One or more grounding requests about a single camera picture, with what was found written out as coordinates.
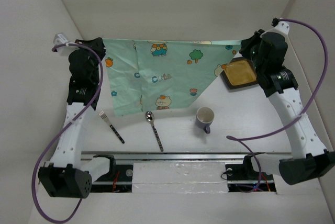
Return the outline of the square brown glazed plate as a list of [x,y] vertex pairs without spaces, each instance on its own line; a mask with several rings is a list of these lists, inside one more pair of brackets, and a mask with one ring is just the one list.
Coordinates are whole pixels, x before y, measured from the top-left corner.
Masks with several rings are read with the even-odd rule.
[[221,76],[229,89],[245,88],[257,85],[257,77],[250,60],[238,57],[228,64],[223,64]]

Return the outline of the silver fork patterned handle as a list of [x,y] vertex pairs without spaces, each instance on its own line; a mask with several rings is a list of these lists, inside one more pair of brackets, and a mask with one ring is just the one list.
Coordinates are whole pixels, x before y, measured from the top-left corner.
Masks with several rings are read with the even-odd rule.
[[112,123],[110,122],[109,118],[107,117],[107,115],[102,111],[100,110],[98,112],[99,116],[101,117],[101,119],[108,124],[108,126],[110,127],[110,129],[113,131],[113,133],[116,135],[116,137],[119,139],[119,141],[122,143],[122,144],[125,144],[125,141],[124,139],[121,137],[121,135],[118,133],[118,131],[115,129],[115,127],[112,125]]

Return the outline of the green cartoon print cloth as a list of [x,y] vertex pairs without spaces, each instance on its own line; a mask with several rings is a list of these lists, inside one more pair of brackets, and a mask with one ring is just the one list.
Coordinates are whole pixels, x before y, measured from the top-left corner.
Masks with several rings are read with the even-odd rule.
[[115,116],[190,106],[241,49],[240,40],[103,43]]

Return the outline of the silver spoon patterned handle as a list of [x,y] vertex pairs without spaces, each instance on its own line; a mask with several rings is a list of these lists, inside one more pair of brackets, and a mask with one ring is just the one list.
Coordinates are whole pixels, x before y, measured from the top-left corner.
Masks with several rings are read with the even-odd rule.
[[160,148],[160,151],[163,152],[164,148],[163,148],[162,142],[160,140],[160,137],[158,135],[157,129],[154,125],[154,114],[151,111],[146,111],[145,112],[145,117],[146,117],[146,121],[151,125],[151,128],[154,132],[154,135],[155,135],[156,141],[158,143],[158,146]]

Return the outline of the purple ceramic mug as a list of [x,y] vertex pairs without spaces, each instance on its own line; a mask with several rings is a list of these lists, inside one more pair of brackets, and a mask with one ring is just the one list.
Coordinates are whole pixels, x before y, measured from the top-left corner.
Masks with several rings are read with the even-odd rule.
[[213,123],[215,114],[212,109],[208,107],[199,108],[196,112],[195,124],[203,130],[206,134],[211,133],[210,126]]

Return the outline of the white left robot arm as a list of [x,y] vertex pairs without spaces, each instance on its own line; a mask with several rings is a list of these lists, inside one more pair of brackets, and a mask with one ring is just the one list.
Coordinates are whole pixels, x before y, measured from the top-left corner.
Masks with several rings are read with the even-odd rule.
[[96,157],[81,163],[83,143],[91,118],[95,115],[103,79],[102,61],[106,48],[101,37],[75,40],[56,45],[53,50],[72,47],[69,54],[69,92],[64,132],[56,138],[58,145],[46,167],[38,171],[38,179],[51,197],[86,198],[92,183],[102,177],[112,180],[116,167],[110,158]]

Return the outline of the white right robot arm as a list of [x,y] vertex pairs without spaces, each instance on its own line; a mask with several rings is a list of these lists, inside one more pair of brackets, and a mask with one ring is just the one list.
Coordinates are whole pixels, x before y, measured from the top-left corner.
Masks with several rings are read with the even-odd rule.
[[257,161],[242,166],[246,178],[253,179],[261,169],[277,174],[289,185],[324,176],[334,167],[334,152],[328,151],[303,112],[298,83],[283,66],[288,44],[277,32],[258,30],[241,42],[240,54],[253,64],[257,82],[278,113],[287,134],[290,158],[259,154]]

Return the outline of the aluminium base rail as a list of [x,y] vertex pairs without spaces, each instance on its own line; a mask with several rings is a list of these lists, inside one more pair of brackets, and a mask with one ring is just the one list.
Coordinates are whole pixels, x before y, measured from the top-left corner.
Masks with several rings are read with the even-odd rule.
[[126,153],[126,152],[84,152],[81,160],[90,160],[94,156],[113,156],[117,165],[139,162],[221,162],[241,164],[245,153]]

